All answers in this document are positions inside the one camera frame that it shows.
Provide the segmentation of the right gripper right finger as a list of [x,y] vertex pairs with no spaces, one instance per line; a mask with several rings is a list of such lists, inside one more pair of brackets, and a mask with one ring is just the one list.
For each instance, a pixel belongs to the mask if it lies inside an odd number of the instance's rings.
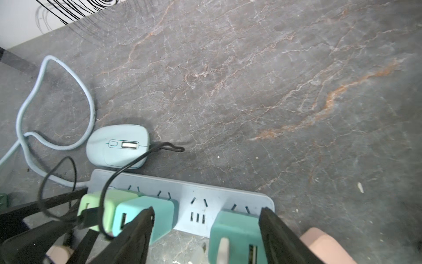
[[323,264],[271,209],[262,208],[259,227],[269,264]]

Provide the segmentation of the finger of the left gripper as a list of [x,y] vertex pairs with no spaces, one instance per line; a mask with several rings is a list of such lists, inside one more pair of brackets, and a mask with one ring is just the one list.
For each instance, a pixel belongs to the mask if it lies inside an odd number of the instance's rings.
[[1,220],[1,263],[41,264],[56,240],[74,227],[50,221],[31,229],[22,220]]
[[[81,188],[51,198],[45,198],[41,200],[41,204],[44,205],[45,208],[50,209],[73,200],[79,200],[87,193],[87,191],[88,188]],[[41,210],[39,209],[38,204],[39,202],[35,201],[8,208],[1,211],[1,218],[25,218],[32,214],[39,213]]]

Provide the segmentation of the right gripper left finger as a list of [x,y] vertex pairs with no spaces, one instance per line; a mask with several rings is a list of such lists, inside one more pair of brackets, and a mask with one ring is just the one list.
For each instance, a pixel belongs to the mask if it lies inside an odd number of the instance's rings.
[[141,211],[91,262],[93,264],[144,264],[155,222],[152,207]]

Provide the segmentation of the pink mouse sideways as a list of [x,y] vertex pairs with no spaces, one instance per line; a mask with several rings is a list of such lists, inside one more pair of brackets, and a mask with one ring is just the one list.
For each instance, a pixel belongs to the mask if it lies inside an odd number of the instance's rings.
[[356,264],[336,239],[318,228],[310,228],[300,240],[325,264]]

